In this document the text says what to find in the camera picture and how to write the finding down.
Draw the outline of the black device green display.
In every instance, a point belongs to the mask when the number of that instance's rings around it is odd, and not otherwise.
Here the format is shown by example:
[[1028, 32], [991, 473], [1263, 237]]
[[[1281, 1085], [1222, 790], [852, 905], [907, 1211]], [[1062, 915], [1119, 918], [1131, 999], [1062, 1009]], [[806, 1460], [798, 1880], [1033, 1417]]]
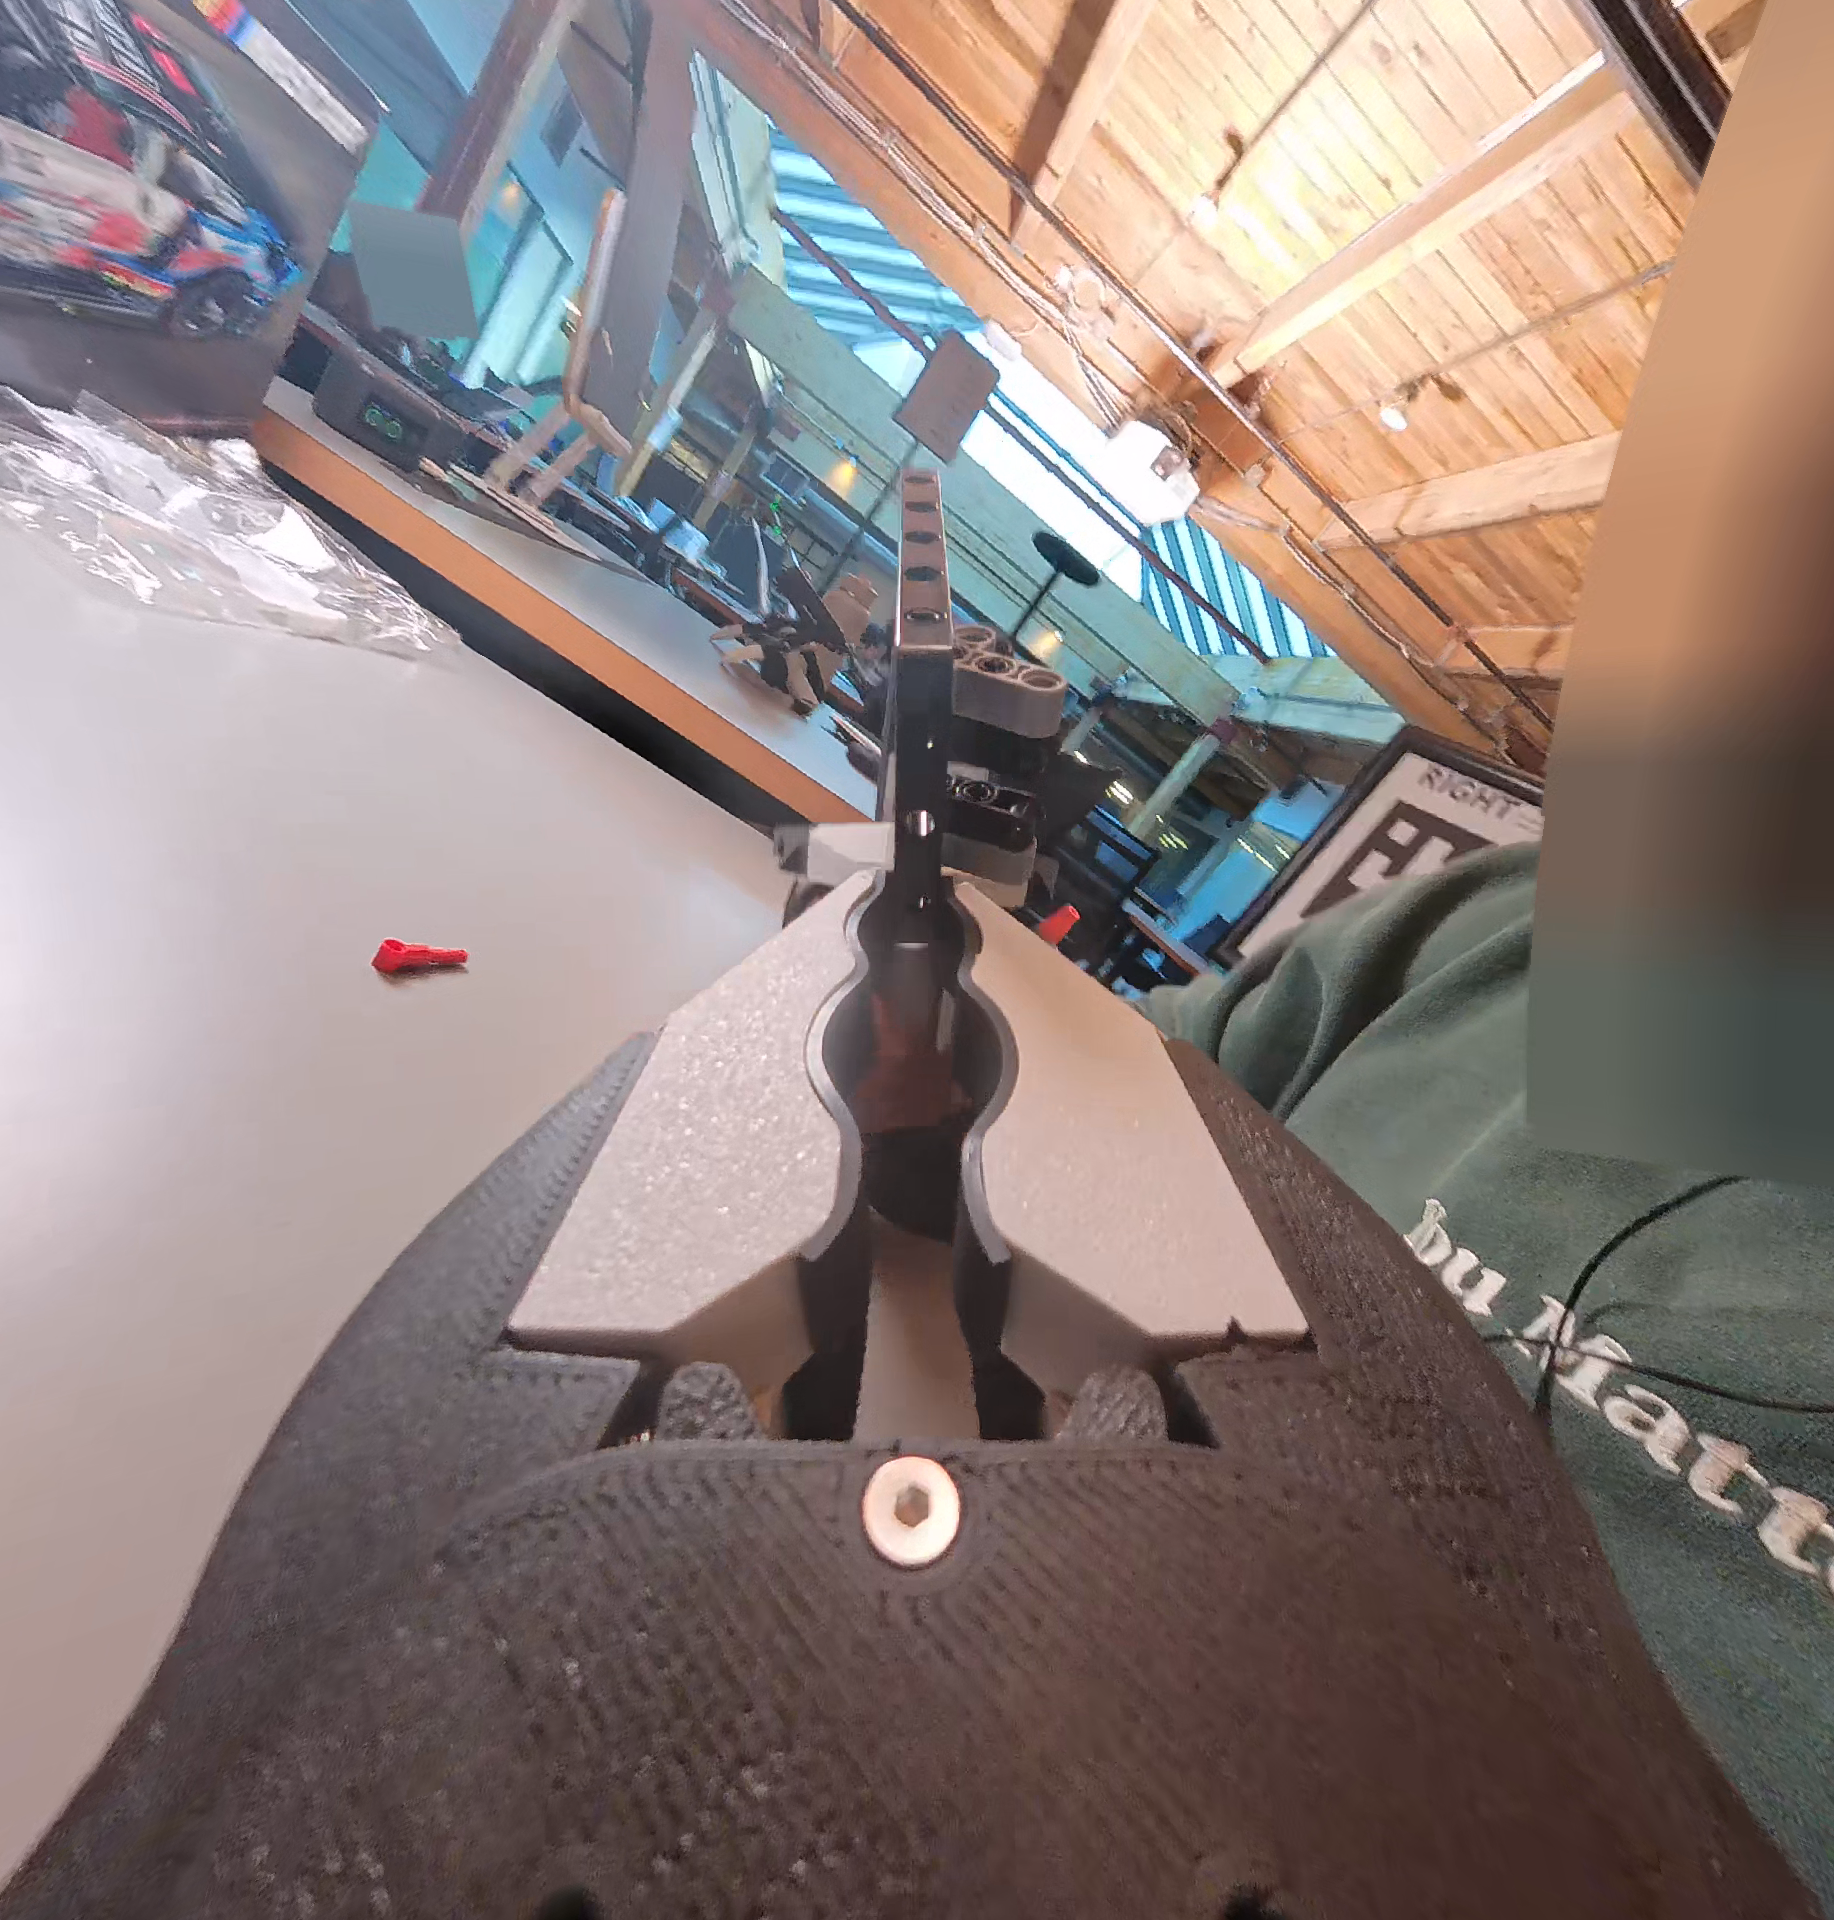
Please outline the black device green display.
[[463, 424], [415, 381], [352, 342], [332, 342], [311, 418], [399, 473], [449, 467]]

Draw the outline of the black lego frame assembly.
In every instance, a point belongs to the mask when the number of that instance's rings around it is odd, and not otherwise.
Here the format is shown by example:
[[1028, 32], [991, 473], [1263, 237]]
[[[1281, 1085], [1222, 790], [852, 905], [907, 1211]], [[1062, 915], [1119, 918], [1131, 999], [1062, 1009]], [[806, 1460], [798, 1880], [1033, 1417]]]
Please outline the black lego frame assembly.
[[833, 1023], [833, 1086], [864, 1139], [864, 1202], [945, 1243], [977, 1116], [980, 1046], [957, 995], [961, 881], [1020, 905], [1039, 844], [1039, 783], [1056, 758], [1065, 680], [991, 628], [954, 618], [942, 473], [897, 490], [897, 614], [889, 622], [874, 829], [837, 854], [833, 829], [785, 831], [791, 915], [867, 875], [852, 937], [864, 985]]

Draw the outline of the wooden edged table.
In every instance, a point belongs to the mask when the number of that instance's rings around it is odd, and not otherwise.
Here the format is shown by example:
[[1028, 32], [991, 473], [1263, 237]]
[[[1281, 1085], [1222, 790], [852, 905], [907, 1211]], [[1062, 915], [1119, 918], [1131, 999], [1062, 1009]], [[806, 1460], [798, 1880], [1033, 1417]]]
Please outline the wooden edged table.
[[730, 672], [710, 622], [669, 588], [424, 496], [317, 422], [292, 381], [268, 385], [250, 438], [282, 481], [352, 518], [352, 543], [373, 543], [383, 566], [411, 587], [444, 579], [449, 600], [604, 683], [631, 727], [682, 736], [811, 822], [873, 813], [874, 790], [833, 727]]

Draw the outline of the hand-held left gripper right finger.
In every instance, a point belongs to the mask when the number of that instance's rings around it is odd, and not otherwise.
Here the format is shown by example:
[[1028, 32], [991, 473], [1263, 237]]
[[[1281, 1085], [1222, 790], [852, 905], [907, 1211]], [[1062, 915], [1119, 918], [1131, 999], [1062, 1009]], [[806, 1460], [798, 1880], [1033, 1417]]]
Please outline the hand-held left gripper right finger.
[[1159, 1029], [954, 884], [954, 1311], [980, 1427], [1100, 1371], [1298, 1346], [1309, 1311]]

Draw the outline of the person's green sweatshirt torso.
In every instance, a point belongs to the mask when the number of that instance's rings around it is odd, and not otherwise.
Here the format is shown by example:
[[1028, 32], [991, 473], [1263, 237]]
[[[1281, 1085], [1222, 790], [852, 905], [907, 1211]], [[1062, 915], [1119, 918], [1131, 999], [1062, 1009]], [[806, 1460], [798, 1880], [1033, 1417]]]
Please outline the person's green sweatshirt torso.
[[[1528, 1116], [1539, 844], [1346, 901], [1146, 1016], [1309, 1142], [1462, 1305], [1516, 1393], [1583, 1259], [1698, 1172], [1546, 1149]], [[1834, 1915], [1834, 1186], [1748, 1180], [1611, 1254], [1558, 1359], [1553, 1450], [1647, 1656]]]

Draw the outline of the black white framed sign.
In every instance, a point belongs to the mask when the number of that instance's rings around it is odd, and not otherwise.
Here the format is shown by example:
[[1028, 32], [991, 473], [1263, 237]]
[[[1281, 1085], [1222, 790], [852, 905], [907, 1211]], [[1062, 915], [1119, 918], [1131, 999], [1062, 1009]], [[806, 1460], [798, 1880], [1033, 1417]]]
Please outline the black white framed sign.
[[1401, 727], [1324, 813], [1286, 868], [1213, 945], [1219, 965], [1391, 881], [1543, 836], [1543, 779], [1427, 727]]

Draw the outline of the hanging sign board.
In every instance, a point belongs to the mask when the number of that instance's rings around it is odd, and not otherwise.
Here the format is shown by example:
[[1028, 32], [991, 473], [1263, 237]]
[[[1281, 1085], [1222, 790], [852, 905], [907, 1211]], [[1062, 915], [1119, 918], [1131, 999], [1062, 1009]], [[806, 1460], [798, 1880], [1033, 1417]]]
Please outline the hanging sign board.
[[909, 389], [897, 397], [892, 424], [942, 462], [954, 462], [998, 385], [998, 362], [972, 347], [967, 334], [948, 330], [936, 338]]

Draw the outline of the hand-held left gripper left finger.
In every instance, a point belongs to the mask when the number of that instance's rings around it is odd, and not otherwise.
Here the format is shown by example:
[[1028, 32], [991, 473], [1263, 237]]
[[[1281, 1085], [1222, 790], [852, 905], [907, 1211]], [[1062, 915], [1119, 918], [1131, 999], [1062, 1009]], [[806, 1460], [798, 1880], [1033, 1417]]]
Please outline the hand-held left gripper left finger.
[[822, 1042], [864, 985], [851, 875], [652, 1036], [521, 1288], [508, 1345], [714, 1359], [791, 1427], [852, 1427], [873, 1225], [864, 1139]]

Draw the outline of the empty clear plastic bag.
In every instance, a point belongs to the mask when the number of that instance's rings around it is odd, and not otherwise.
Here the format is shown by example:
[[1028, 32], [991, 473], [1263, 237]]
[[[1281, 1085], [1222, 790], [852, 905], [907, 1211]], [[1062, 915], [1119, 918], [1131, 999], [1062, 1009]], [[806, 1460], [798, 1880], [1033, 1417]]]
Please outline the empty clear plastic bag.
[[276, 490], [250, 440], [184, 440], [84, 394], [0, 385], [0, 518], [153, 611], [449, 657], [454, 628]]

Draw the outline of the lego car box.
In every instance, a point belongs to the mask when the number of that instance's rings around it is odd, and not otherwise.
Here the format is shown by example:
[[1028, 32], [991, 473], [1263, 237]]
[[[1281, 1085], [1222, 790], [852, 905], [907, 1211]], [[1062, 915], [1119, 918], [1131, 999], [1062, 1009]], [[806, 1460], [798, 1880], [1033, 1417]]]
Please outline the lego car box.
[[0, 385], [245, 438], [383, 101], [276, 0], [0, 0]]

